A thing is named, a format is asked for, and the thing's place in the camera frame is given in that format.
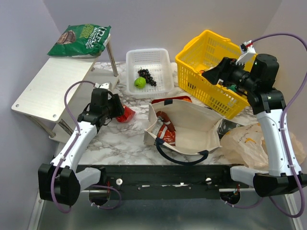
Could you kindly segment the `green toy apple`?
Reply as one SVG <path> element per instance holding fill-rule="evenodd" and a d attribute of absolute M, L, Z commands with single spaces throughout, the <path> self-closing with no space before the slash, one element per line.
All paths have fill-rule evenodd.
<path fill-rule="evenodd" d="M 146 79 L 143 77 L 138 77 L 134 81 L 134 86 L 138 89 L 143 89 L 146 86 Z"/>

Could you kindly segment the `dark toy grape bunch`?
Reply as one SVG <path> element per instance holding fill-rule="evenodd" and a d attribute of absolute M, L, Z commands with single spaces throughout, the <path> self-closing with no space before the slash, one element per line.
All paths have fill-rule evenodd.
<path fill-rule="evenodd" d="M 153 79 L 148 69 L 140 69 L 138 70 L 137 73 L 139 77 L 145 79 L 147 84 L 150 84 L 151 86 L 154 86 L 154 87 L 157 85 L 156 81 Z"/>

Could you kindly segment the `beige canvas tote bag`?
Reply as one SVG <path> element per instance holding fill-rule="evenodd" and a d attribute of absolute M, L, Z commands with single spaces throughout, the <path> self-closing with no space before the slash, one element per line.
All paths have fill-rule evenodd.
<path fill-rule="evenodd" d="M 169 145 L 153 133 L 158 111 L 165 112 L 175 126 L 175 146 Z M 144 131 L 144 143 L 150 146 L 155 145 L 164 158 L 176 164 L 195 165 L 221 148 L 217 128 L 222 117 L 209 108 L 183 100 L 164 101 L 149 104 L 148 120 L 150 125 Z M 163 152 L 164 148 L 179 154 L 199 155 L 201 158 L 192 162 L 177 161 L 167 156 Z"/>

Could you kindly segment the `green snack packet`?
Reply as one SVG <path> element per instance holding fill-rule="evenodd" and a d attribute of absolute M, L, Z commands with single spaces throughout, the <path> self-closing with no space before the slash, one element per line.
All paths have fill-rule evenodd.
<path fill-rule="evenodd" d="M 106 48 L 111 26 L 70 25 L 49 50 L 55 57 L 98 57 Z"/>

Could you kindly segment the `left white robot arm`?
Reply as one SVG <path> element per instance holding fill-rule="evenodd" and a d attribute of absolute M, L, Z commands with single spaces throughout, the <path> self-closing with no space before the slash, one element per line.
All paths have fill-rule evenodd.
<path fill-rule="evenodd" d="M 106 177 L 100 169 L 88 167 L 78 172 L 77 167 L 89 143 L 106 121 L 123 114 L 124 107 L 118 94 L 103 88 L 93 89 L 91 101 L 78 115 L 75 130 L 62 151 L 38 169 L 41 199 L 72 206 L 81 191 L 90 186 L 102 189 L 106 185 Z"/>

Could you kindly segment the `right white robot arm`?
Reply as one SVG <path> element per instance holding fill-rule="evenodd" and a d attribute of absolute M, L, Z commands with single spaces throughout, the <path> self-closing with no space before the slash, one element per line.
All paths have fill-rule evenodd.
<path fill-rule="evenodd" d="M 278 69 L 276 57 L 258 54 L 250 72 L 235 59 L 224 57 L 216 67 L 201 74 L 212 85 L 222 81 L 224 86 L 235 85 L 247 92 L 266 143 L 268 171 L 234 166 L 221 175 L 221 183 L 227 188 L 241 182 L 253 187 L 260 197 L 269 197 L 301 192 L 307 185 L 287 130 L 283 94 L 273 87 Z"/>

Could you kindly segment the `red orange snack packet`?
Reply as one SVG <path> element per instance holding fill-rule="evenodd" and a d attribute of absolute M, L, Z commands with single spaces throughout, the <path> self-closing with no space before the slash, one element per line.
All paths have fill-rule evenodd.
<path fill-rule="evenodd" d="M 134 117 L 136 112 L 127 107 L 126 105 L 123 105 L 123 108 L 124 108 L 124 114 L 117 117 L 116 120 L 120 123 L 127 123 Z"/>

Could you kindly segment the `peach plastic grocery bag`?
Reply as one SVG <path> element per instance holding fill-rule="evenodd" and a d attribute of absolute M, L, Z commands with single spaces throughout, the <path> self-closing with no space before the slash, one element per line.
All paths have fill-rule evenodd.
<path fill-rule="evenodd" d="M 221 150 L 231 164 L 252 169 L 269 169 L 268 151 L 260 124 L 236 127 L 221 139 Z"/>

